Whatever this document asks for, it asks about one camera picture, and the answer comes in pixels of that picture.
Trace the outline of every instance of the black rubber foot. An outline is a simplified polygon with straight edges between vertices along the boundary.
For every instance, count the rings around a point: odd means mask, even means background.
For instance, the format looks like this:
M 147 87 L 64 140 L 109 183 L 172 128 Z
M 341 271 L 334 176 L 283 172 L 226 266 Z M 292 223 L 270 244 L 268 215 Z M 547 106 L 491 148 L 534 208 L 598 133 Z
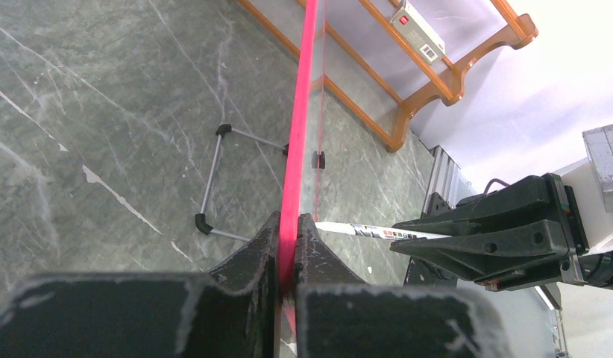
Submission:
M 197 225 L 197 229 L 199 229 L 200 232 L 205 233 L 206 235 L 210 235 L 210 232 L 214 228 L 206 223 L 206 214 L 196 214 L 195 225 Z
M 319 154 L 317 151 L 313 151 L 311 156 L 311 168 L 312 169 L 325 169 L 326 168 L 326 155 L 323 151 Z
M 232 131 L 232 125 L 229 124 L 224 124 L 224 125 L 219 125 L 218 128 L 216 128 L 216 135 L 217 136 L 225 136 L 225 134 L 228 134 Z

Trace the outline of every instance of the screw hole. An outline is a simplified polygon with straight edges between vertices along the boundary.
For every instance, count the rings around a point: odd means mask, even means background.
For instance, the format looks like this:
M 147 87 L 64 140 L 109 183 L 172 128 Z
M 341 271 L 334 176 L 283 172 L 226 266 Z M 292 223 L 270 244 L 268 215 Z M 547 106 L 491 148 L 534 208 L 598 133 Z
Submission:
M 535 233 L 535 235 L 532 236 L 532 241 L 535 244 L 541 244 L 542 242 L 544 242 L 544 234 L 542 234 L 542 233 Z
M 497 251 L 497 245 L 495 245 L 493 242 L 487 242 L 482 249 L 490 254 L 493 254 L 495 251 Z

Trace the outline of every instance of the white pen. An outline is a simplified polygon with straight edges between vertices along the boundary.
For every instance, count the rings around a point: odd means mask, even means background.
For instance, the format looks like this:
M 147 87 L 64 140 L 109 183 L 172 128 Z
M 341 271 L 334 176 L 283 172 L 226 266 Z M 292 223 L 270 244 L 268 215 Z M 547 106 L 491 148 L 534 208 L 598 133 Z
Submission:
M 330 231 L 332 233 L 345 233 L 347 235 L 374 237 L 386 240 L 408 240 L 414 239 L 415 237 L 425 237 L 428 239 L 451 237 L 449 235 L 440 235 L 437 233 L 393 229 L 392 227 L 347 224 L 343 222 L 316 222 L 315 226 L 320 230 Z

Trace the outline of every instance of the wooden shelf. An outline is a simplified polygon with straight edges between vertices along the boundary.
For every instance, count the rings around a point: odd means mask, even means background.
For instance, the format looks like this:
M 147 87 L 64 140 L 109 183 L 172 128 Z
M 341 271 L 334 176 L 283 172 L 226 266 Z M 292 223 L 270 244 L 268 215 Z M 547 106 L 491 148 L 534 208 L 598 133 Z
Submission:
M 295 0 L 302 7 L 306 6 L 307 0 Z M 538 35 L 538 30 L 535 24 L 530 19 L 528 14 L 517 16 L 506 0 L 489 0 L 498 10 L 500 15 L 506 21 L 506 26 L 493 34 L 487 40 L 483 41 L 474 50 L 463 56 L 461 59 L 452 63 L 452 60 L 445 56 L 442 62 L 446 69 L 441 73 L 436 73 L 430 67 L 411 45 L 394 29 L 390 21 L 379 11 L 371 0 L 359 0 L 359 3 L 371 15 L 371 17 L 380 25 L 381 28 L 394 40 L 395 43 L 408 55 L 414 64 L 427 76 L 429 81 L 419 90 L 403 99 L 391 84 L 384 80 L 383 77 L 375 71 L 368 62 L 366 62 L 353 47 L 336 31 L 333 26 L 326 23 L 324 33 L 328 34 L 339 47 L 345 51 L 359 65 L 376 84 L 385 91 L 384 95 L 389 95 L 394 101 L 392 114 L 383 116 L 382 118 L 371 118 L 366 113 L 370 112 L 370 105 L 366 103 L 356 103 L 350 95 L 338 86 L 330 75 L 324 73 L 316 82 L 324 85 L 352 110 L 375 134 L 381 138 L 390 152 L 399 150 L 406 140 L 409 122 L 412 117 L 425 105 L 436 99 L 441 99 L 443 104 L 450 106 L 458 102 L 465 94 L 464 82 L 465 76 L 469 69 L 482 57 L 487 55 L 494 49 L 508 45 L 513 49 L 519 49 L 532 42 Z M 393 7 L 398 7 L 400 0 L 389 0 Z M 249 0 L 239 0 L 239 3 L 256 17 L 270 32 L 284 44 L 291 53 L 298 56 L 299 48 L 283 34 L 274 24 L 265 18 L 265 16 L 250 3 Z

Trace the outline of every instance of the orange wooden frame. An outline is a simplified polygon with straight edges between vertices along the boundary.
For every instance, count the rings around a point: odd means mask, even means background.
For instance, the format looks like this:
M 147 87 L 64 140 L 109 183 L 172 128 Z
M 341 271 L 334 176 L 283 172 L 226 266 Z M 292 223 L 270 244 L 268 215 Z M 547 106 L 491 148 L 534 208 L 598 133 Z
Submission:
M 278 28 L 274 26 L 249 0 L 238 0 L 239 3 L 257 18 L 276 38 L 284 44 L 295 56 L 300 54 L 300 50 L 294 45 Z M 306 0 L 297 0 L 302 6 Z M 359 3 L 373 16 L 382 28 L 392 37 L 392 39 L 408 54 L 410 59 L 418 66 L 421 71 L 430 79 L 418 91 L 410 97 L 402 99 L 396 91 L 381 78 L 366 63 L 359 54 L 339 35 L 330 25 L 326 24 L 324 30 L 342 47 L 397 103 L 398 109 L 392 131 L 388 133 L 381 128 L 370 116 L 364 112 L 359 105 L 346 95 L 333 81 L 324 75 L 320 81 L 337 97 L 342 103 L 350 108 L 366 125 L 378 135 L 386 144 L 390 152 L 399 150 L 405 143 L 407 128 L 412 117 L 426 104 L 436 99 L 441 99 L 443 104 L 450 106 L 459 101 L 465 93 L 464 81 L 469 69 L 483 56 L 498 47 L 509 45 L 513 49 L 519 49 L 531 43 L 538 35 L 535 24 L 528 14 L 518 16 L 506 0 L 489 0 L 497 8 L 500 15 L 506 20 L 507 25 L 489 37 L 486 41 L 470 51 L 463 58 L 452 63 L 445 56 L 443 63 L 447 66 L 440 74 L 421 59 L 416 51 L 407 41 L 394 29 L 390 21 L 374 6 L 371 0 L 359 0 Z M 400 0 L 390 0 L 393 6 L 397 7 Z
M 403 105 L 399 106 L 394 130 L 389 138 L 382 138 L 388 151 L 397 151 L 405 143 L 407 128 L 412 117 L 426 104 L 441 99 L 446 106 L 459 101 L 465 94 L 465 76 L 469 69 L 483 56 L 498 47 L 509 45 L 513 49 L 519 49 L 531 43 L 539 34 L 537 27 L 528 14 L 518 16 L 506 0 L 490 0 L 500 15 L 506 20 L 507 25 L 478 45 L 456 63 L 451 63 L 445 56 L 443 62 L 447 65 L 442 73 L 436 74 L 421 57 L 414 51 L 410 44 L 394 29 L 383 14 L 372 4 L 370 0 L 359 0 L 363 7 L 383 27 L 390 37 L 410 56 L 423 73 L 430 79 L 426 85 L 406 98 Z M 393 6 L 400 5 L 399 0 L 390 0 Z

